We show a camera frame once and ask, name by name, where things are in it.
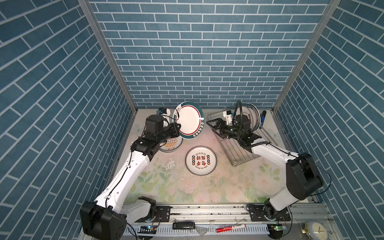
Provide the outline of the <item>red text plate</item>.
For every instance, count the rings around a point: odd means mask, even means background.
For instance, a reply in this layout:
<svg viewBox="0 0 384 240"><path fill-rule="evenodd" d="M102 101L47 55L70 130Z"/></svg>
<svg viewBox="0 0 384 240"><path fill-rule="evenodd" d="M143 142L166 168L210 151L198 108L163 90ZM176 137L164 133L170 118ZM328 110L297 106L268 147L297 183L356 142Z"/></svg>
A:
<svg viewBox="0 0 384 240"><path fill-rule="evenodd" d="M250 121L252 132L259 129L261 126L261 114L253 104L242 105L242 113L246 115Z"/></svg>
<svg viewBox="0 0 384 240"><path fill-rule="evenodd" d="M198 146L187 153L185 163L192 174L206 176L215 170L218 159L210 148Z"/></svg>

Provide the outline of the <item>rearmost plate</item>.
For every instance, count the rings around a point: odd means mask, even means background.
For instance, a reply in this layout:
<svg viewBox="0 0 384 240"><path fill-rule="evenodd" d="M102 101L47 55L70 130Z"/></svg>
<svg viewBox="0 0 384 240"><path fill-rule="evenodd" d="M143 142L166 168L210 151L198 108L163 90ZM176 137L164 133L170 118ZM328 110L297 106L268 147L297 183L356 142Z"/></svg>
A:
<svg viewBox="0 0 384 240"><path fill-rule="evenodd" d="M165 153L176 151L183 143L182 137L168 139L166 143L160 146L160 150Z"/></svg>

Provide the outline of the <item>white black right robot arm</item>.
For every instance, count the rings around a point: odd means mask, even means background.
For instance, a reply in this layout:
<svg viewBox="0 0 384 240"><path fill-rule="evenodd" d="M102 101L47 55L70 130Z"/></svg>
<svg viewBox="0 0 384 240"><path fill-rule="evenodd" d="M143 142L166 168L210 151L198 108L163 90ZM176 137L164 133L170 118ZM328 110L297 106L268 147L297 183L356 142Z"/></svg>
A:
<svg viewBox="0 0 384 240"><path fill-rule="evenodd" d="M266 219L274 221L290 205L306 199L323 186L324 180L310 154L289 152L251 132L246 116L237 115L234 126L221 118L207 121L206 124L220 138L234 139L243 149L285 169L286 186L264 203Z"/></svg>

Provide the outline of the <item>green red rim plate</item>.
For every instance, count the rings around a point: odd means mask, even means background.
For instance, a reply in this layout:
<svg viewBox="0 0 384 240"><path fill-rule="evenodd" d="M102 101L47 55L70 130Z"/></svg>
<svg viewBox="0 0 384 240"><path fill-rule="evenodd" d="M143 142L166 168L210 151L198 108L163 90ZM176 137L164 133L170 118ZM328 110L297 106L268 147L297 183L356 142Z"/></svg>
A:
<svg viewBox="0 0 384 240"><path fill-rule="evenodd" d="M193 102L183 102L174 111L174 120L181 125L180 136L190 140L196 138L204 127L204 113L201 107Z"/></svg>

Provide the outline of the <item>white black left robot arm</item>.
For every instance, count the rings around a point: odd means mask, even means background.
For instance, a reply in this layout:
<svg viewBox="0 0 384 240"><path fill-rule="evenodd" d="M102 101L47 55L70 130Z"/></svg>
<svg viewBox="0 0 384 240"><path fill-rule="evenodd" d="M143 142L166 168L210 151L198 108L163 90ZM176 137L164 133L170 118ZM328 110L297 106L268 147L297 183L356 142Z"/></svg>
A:
<svg viewBox="0 0 384 240"><path fill-rule="evenodd" d="M181 124L146 120L146 130L131 145L125 164L106 189L93 202L84 202L80 209L83 231L98 240L119 240L132 223L152 220L156 214L156 201L140 197L122 213L124 201L142 171L149 165L160 145L180 135Z"/></svg>

